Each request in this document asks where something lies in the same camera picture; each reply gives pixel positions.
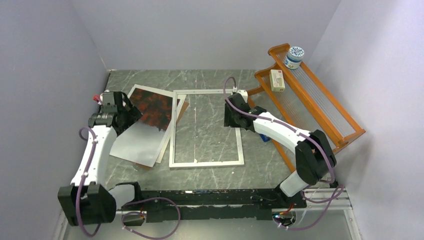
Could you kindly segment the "red and white photo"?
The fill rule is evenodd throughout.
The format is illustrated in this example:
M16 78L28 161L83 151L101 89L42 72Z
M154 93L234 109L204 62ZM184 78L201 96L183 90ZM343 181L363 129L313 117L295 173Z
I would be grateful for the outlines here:
M110 155L153 167L169 135L173 96L170 91L135 84L128 97L142 117L116 138Z

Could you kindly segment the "white picture frame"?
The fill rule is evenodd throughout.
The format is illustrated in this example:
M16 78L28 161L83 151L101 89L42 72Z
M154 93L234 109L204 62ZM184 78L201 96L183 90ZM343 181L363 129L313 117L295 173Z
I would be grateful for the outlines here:
M244 166L241 130L224 126L222 89L174 90L189 103L173 124L169 168L194 169Z

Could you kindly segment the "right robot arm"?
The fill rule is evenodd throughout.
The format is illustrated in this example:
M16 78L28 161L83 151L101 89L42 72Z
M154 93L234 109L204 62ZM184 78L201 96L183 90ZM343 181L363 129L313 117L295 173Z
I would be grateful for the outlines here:
M265 135L292 151L295 156L295 171L279 184L275 202L282 208L288 207L294 195L315 185L326 174L334 180L337 163L326 135L321 130L313 132L290 125L256 106L251 108L241 92L225 99L224 125L242 128Z

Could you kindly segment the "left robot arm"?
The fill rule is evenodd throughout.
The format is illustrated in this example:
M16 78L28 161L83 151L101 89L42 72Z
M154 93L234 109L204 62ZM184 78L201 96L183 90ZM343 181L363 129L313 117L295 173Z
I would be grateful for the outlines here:
M110 223L124 205L137 210L143 203L136 183L119 183L110 190L105 188L112 147L117 137L134 125L142 113L121 91L105 91L96 100L98 110L82 128L88 136L78 170L70 184L60 187L57 194L71 226Z

